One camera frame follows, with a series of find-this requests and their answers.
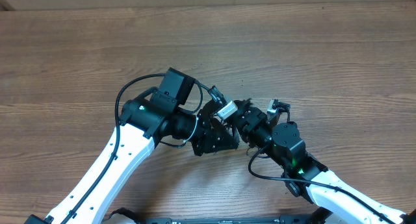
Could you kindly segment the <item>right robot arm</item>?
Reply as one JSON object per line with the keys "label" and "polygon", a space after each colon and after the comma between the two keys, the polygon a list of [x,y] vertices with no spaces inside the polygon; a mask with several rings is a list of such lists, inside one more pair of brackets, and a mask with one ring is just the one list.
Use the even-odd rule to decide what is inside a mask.
{"label": "right robot arm", "polygon": [[235,106],[230,122],[243,141],[258,147],[259,154],[266,154],[283,169],[280,177],[263,178],[283,181],[295,197],[319,206],[323,211],[319,223],[329,219],[345,223],[415,222],[414,212],[407,214],[371,199],[308,153],[297,124],[291,119],[279,121],[282,113],[290,112],[287,103],[275,99],[267,112],[254,107],[250,100],[236,101]]}

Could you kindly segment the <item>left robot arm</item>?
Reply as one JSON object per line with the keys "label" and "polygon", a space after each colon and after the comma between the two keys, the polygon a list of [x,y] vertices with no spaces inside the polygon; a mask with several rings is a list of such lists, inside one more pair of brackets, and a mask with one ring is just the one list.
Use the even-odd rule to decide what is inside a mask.
{"label": "left robot arm", "polygon": [[115,104],[116,126],[96,161],[46,217],[32,214],[27,223],[101,223],[131,174],[165,136],[190,142],[197,156],[238,147],[223,126],[237,111],[234,101],[176,69],[160,76],[160,86],[123,106]]}

